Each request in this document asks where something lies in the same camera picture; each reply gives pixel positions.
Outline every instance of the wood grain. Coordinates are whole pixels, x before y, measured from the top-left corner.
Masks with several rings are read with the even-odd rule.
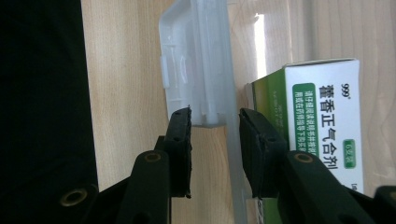
[[[100,190],[127,177],[166,131],[158,22],[172,2],[82,0]],[[238,106],[247,106],[246,83],[285,63],[357,58],[365,192],[396,185],[396,2],[233,2]],[[224,128],[193,128],[192,199],[173,200],[173,223],[233,223],[225,137]]]

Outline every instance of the black fabric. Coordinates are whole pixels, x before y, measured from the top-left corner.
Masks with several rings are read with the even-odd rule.
[[[0,2],[0,223],[44,223],[97,185],[81,4]]]

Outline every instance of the transparent plastic container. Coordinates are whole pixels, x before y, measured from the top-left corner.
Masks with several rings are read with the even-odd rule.
[[[161,16],[168,117],[191,107],[191,123],[226,125],[235,223],[247,223],[227,0],[176,0]]]

